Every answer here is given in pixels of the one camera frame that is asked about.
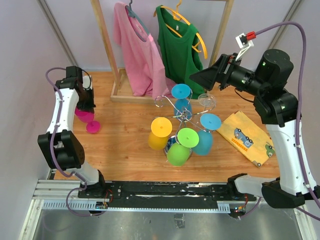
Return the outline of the clear wine glass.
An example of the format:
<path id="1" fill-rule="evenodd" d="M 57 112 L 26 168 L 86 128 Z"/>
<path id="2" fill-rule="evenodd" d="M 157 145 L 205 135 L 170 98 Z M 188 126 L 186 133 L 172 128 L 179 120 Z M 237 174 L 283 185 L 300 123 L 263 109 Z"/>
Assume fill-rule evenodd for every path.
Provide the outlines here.
<path id="1" fill-rule="evenodd" d="M 217 105 L 216 98 L 209 93 L 203 93 L 198 96 L 198 102 L 201 106 L 205 108 L 213 109 Z"/>

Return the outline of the magenta plastic wine glass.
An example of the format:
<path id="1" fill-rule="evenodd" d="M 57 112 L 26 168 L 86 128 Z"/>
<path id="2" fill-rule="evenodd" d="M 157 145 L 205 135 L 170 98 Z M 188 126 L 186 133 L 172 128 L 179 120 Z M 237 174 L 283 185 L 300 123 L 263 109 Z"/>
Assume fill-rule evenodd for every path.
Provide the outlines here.
<path id="1" fill-rule="evenodd" d="M 78 119 L 86 124 L 86 131 L 90 134 L 96 134 L 101 128 L 99 121 L 95 120 L 95 114 L 92 112 L 86 112 L 75 108 L 75 115 Z"/>

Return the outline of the blue wine glass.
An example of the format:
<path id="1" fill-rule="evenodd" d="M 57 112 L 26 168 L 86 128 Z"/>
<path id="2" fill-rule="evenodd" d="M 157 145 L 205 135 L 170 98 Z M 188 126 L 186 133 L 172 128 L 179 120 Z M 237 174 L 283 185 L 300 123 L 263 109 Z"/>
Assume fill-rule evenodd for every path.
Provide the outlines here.
<path id="1" fill-rule="evenodd" d="M 200 117 L 202 129 L 197 132 L 199 137 L 198 144 L 192 148 L 192 151 L 200 156 L 206 156 L 210 153 L 214 137 L 213 132 L 218 130 L 221 125 L 221 119 L 212 113 L 205 113 Z"/>
<path id="2" fill-rule="evenodd" d="M 180 115 L 185 109 L 192 113 L 192 106 L 188 97 L 191 94 L 191 89 L 188 85 L 181 83 L 176 84 L 171 89 L 171 95 L 176 99 L 174 103 L 174 115 Z"/>

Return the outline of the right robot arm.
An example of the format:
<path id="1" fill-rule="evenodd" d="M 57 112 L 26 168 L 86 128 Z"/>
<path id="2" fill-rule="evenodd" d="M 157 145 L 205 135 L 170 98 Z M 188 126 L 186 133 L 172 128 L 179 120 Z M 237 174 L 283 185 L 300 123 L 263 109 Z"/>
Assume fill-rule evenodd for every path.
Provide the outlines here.
<path id="1" fill-rule="evenodd" d="M 319 201 L 320 187 L 310 173 L 301 124 L 301 105 L 285 89 L 294 68 L 289 55 L 279 49 L 266 50 L 255 71 L 241 66 L 238 54 L 222 54 L 211 66 L 189 78 L 210 91 L 216 83 L 221 90 L 233 86 L 253 95 L 255 111 L 265 125 L 278 161 L 276 179 L 237 174 L 228 179 L 227 196 L 244 194 L 263 198 L 275 209 L 295 209 L 307 200 Z"/>

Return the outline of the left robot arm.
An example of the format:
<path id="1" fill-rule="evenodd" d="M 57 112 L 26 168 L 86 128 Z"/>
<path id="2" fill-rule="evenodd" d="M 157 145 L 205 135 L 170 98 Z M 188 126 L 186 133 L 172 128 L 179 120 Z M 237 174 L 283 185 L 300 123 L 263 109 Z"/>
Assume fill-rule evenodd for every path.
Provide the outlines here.
<path id="1" fill-rule="evenodd" d="M 66 178 L 75 176 L 80 180 L 80 197 L 101 198 L 107 193 L 104 176 L 86 161 L 84 147 L 73 131 L 76 110 L 95 112 L 92 79 L 89 75 L 84 79 L 85 71 L 75 65 L 63 71 L 65 78 L 48 80 L 55 94 L 54 111 L 46 133 L 37 137 L 37 143 L 51 169 Z"/>

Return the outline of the wooden clothes rack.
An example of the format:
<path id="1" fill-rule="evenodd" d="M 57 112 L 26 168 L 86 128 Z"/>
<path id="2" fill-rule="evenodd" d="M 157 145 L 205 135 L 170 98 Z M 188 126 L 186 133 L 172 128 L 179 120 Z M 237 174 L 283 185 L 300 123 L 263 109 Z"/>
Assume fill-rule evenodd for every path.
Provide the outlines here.
<path id="1" fill-rule="evenodd" d="M 197 99 L 206 90 L 190 80 L 190 75 L 203 69 L 200 55 L 208 58 L 208 49 L 194 24 L 176 9 L 159 5 L 151 20 L 157 20 L 158 33 L 152 36 L 130 6 L 118 1 L 113 6 L 113 40 L 122 49 L 124 68 L 119 69 L 112 50 L 100 2 L 92 1 L 100 33 L 115 77 L 115 86 L 121 87 L 121 73 L 125 72 L 131 88 L 130 102 L 134 99 L 164 95 L 172 96 L 172 88 L 185 84 Z"/>

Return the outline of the yellow plastic wine glass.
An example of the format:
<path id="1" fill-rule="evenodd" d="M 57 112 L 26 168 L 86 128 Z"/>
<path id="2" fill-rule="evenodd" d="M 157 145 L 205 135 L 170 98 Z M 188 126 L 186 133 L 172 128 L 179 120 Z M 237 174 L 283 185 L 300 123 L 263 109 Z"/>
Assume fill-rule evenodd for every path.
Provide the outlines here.
<path id="1" fill-rule="evenodd" d="M 152 121 L 150 128 L 148 145 L 154 150 L 162 150 L 173 129 L 171 121 L 165 117 L 157 117 Z"/>

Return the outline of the chrome wine glass rack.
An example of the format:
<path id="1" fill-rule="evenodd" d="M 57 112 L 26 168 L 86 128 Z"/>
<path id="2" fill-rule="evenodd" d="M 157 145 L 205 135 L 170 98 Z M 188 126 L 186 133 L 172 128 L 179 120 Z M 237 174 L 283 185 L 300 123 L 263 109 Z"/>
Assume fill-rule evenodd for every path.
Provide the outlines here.
<path id="1" fill-rule="evenodd" d="M 171 101 L 169 101 L 169 103 L 173 106 L 173 108 L 175 107 L 174 103 L 172 103 Z M 179 126 L 178 126 L 178 128 L 177 128 L 177 130 L 176 130 L 174 135 L 172 135 L 172 136 L 169 135 L 168 136 L 168 140 L 167 140 L 166 146 L 167 146 L 167 144 L 170 143 L 170 138 L 173 138 L 178 133 L 178 131 L 180 129 L 182 129 L 182 128 L 191 128 L 191 129 L 195 130 L 196 132 L 201 130 L 203 127 L 200 124 L 200 117 L 203 114 L 209 113 L 209 111 L 211 111 L 213 108 L 205 107 L 205 109 L 206 110 L 204 110 L 202 112 L 193 113 L 193 111 L 192 111 L 192 113 L 190 113 L 185 108 L 185 110 L 182 113 L 180 113 L 180 115 L 178 115 L 178 114 L 177 115 L 173 115 L 172 118 L 177 119 L 179 121 Z M 165 156 L 166 156 L 166 153 L 167 153 L 166 146 L 162 149 L 162 150 L 164 150 Z"/>

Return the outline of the green plastic wine glass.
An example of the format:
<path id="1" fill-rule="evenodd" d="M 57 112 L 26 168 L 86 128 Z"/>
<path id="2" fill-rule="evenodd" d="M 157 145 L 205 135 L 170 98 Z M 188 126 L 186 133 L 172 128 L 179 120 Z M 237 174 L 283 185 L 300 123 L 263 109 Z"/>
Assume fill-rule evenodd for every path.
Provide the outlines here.
<path id="1" fill-rule="evenodd" d="M 189 127 L 181 128 L 166 146 L 168 162 L 177 167 L 184 165 L 192 153 L 192 148 L 196 147 L 199 141 L 195 130 Z"/>

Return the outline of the green tank top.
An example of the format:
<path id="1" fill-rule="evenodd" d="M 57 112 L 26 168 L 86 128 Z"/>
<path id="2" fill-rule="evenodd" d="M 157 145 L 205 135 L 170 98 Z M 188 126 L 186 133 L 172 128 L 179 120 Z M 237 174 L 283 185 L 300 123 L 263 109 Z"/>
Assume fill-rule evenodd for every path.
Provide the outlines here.
<path id="1" fill-rule="evenodd" d="M 199 53 L 191 48 L 191 38 L 181 42 L 165 33 L 158 22 L 158 45 L 160 47 L 162 62 L 165 68 L 165 76 L 176 84 L 188 85 L 193 94 L 192 98 L 197 99 L 205 90 L 199 84 L 190 80 L 190 75 L 203 69 Z"/>

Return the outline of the pink t-shirt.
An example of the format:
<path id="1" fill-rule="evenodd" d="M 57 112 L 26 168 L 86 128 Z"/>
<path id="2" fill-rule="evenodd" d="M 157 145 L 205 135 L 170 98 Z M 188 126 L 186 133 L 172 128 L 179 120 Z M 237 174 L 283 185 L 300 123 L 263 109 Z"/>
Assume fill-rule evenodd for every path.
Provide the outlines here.
<path id="1" fill-rule="evenodd" d="M 117 2 L 113 8 L 114 25 L 113 39 L 122 48 L 124 66 L 133 95 L 141 97 L 171 97 L 175 82 L 166 77 L 165 67 L 151 34 L 142 32 L 146 42 L 141 41 L 133 27 L 143 28 L 137 20 L 131 19 L 126 12 L 126 4 Z"/>

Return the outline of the yellow clothes hanger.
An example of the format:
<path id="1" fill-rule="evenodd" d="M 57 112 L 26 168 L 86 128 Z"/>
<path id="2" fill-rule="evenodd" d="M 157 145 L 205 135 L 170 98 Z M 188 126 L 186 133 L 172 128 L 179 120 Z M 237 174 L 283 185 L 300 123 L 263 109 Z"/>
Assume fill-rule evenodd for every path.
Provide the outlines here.
<path id="1" fill-rule="evenodd" d="M 183 42 L 191 38 L 191 48 L 196 53 L 203 53 L 204 58 L 208 58 L 208 51 L 204 40 L 197 31 L 196 27 L 191 24 L 183 15 L 179 13 L 180 0 L 175 9 L 168 6 L 159 5 L 155 8 L 153 16 L 158 16 L 159 26 L 171 37 Z"/>

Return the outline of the grey clothes hanger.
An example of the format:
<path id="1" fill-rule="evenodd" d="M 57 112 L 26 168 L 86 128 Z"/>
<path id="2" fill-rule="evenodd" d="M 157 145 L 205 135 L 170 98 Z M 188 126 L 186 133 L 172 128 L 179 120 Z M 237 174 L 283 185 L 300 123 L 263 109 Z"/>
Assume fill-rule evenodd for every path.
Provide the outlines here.
<path id="1" fill-rule="evenodd" d="M 150 34 L 150 32 L 147 29 L 147 27 L 145 26 L 145 24 L 142 22 L 142 20 L 138 17 L 138 15 L 132 10 L 132 3 L 133 3 L 133 0 L 130 0 L 129 4 L 125 6 L 127 16 L 129 18 L 130 22 L 132 21 L 131 19 L 136 19 L 136 21 L 139 23 L 139 25 L 143 28 L 143 30 L 142 30 L 139 27 L 137 27 L 137 28 L 135 28 L 134 26 L 132 27 L 135 34 L 137 35 L 137 37 L 142 42 L 146 42 L 147 39 L 144 38 L 144 36 L 141 35 L 141 33 L 145 33 L 148 36 Z"/>

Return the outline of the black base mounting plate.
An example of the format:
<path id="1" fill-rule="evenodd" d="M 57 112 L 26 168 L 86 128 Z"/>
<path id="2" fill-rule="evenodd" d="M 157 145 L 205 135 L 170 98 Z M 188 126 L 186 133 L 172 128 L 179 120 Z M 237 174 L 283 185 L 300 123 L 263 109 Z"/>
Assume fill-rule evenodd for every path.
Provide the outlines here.
<path id="1" fill-rule="evenodd" d="M 165 182 L 165 181 L 107 181 L 104 190 L 87 189 L 79 191 L 81 199 L 104 199 L 111 208 L 129 209 L 216 209 L 218 202 L 254 202 L 251 194 L 230 190 L 226 183 L 213 182 Z"/>

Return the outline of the aluminium frame rail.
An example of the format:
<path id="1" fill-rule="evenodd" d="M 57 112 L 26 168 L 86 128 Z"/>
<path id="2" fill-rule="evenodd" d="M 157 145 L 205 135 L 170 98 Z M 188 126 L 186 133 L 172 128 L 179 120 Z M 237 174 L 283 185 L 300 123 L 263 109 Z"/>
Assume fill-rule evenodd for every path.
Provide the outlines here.
<path id="1" fill-rule="evenodd" d="M 93 194 L 77 180 L 39 180 L 32 198 L 48 210 L 230 213 L 255 204 L 257 195 L 231 196 L 226 183 L 107 181 Z"/>

